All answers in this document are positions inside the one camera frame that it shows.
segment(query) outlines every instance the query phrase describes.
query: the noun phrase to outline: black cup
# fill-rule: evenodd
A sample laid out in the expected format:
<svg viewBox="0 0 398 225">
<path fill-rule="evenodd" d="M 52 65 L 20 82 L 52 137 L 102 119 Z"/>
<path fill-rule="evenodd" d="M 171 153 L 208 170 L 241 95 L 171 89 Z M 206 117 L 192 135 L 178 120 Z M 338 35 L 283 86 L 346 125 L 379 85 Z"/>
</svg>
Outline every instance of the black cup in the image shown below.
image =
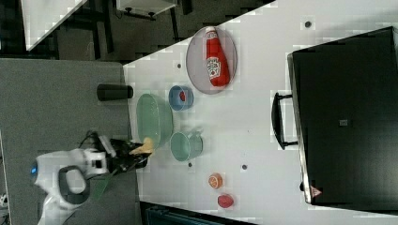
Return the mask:
<svg viewBox="0 0 398 225">
<path fill-rule="evenodd" d="M 132 87 L 123 84 L 100 84 L 97 87 L 97 97 L 100 101 L 132 98 Z"/>
</svg>

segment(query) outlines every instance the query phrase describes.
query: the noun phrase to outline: white table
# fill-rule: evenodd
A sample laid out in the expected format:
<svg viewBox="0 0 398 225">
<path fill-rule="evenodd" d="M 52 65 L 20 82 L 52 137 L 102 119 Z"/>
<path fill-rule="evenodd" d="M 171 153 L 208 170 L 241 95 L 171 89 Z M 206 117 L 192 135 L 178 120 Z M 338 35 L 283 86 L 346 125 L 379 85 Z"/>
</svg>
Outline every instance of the white table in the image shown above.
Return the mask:
<svg viewBox="0 0 398 225">
<path fill-rule="evenodd" d="M 26 49 L 31 51 L 87 0 L 21 0 Z"/>
<path fill-rule="evenodd" d="M 313 26 L 305 28 L 307 21 Z M 126 82 L 135 92 L 130 119 L 137 140 L 138 97 L 150 92 L 167 99 L 174 84 L 192 87 L 195 95 L 191 109 L 174 112 L 175 130 L 203 130 L 204 152 L 191 161 L 191 168 L 173 158 L 167 143 L 137 171 L 140 200 L 255 224 L 396 224 L 397 217 L 307 204 L 299 190 L 297 147 L 283 151 L 270 120 L 275 92 L 290 90 L 289 53 L 390 25 L 398 25 L 394 0 L 277 0 L 220 26 L 236 43 L 238 65 L 232 85 L 215 96 L 198 92 L 190 83 L 185 68 L 189 39 L 125 65 Z M 285 104 L 284 133 L 287 141 L 294 141 L 292 102 Z M 242 164 L 248 165 L 247 171 L 241 170 Z M 224 176 L 221 190 L 207 184 L 214 172 Z M 235 197 L 233 209 L 217 205 L 224 192 Z"/>
</svg>

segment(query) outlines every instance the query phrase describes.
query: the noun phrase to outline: ketchup bottle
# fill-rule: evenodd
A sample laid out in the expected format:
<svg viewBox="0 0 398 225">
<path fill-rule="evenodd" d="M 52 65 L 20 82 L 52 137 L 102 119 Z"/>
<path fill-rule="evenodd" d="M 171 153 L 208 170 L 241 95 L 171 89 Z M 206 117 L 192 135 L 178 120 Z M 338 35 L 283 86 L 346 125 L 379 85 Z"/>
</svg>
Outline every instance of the ketchup bottle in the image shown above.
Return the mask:
<svg viewBox="0 0 398 225">
<path fill-rule="evenodd" d="M 213 86 L 226 86 L 230 81 L 228 64 L 213 26 L 206 28 L 207 72 Z"/>
</svg>

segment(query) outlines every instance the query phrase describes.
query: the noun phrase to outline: green plastic bowl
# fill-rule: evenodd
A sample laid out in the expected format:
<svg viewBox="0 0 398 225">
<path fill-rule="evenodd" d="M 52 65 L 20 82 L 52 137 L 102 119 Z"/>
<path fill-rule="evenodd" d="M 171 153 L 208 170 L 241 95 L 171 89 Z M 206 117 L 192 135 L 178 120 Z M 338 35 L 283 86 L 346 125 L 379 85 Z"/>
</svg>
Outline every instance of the green plastic bowl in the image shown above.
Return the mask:
<svg viewBox="0 0 398 225">
<path fill-rule="evenodd" d="M 161 97 L 143 94 L 137 104 L 138 137 L 152 139 L 154 149 L 163 146 L 173 133 L 173 114 L 169 104 Z"/>
</svg>

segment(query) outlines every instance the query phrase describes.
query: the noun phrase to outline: warning label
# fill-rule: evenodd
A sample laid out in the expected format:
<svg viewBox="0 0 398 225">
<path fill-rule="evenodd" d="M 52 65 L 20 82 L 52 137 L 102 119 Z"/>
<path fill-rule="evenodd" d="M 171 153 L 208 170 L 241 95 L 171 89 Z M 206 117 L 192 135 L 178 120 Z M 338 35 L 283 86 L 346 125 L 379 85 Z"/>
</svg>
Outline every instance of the warning label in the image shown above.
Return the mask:
<svg viewBox="0 0 398 225">
<path fill-rule="evenodd" d="M 313 198 L 315 198 L 316 196 L 318 196 L 320 194 L 322 194 L 322 191 L 311 186 L 311 195 L 313 196 Z"/>
</svg>

